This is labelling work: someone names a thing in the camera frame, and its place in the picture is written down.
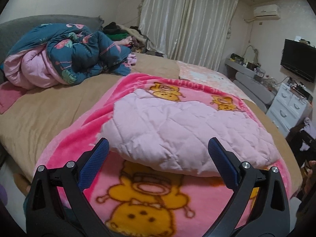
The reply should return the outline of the person's right hand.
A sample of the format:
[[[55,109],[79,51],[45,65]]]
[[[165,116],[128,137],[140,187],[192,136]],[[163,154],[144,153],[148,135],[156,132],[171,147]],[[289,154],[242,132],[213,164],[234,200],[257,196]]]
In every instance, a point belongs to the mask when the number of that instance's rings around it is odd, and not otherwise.
[[[307,195],[315,184],[315,161],[309,161],[309,171],[307,174],[304,193]]]

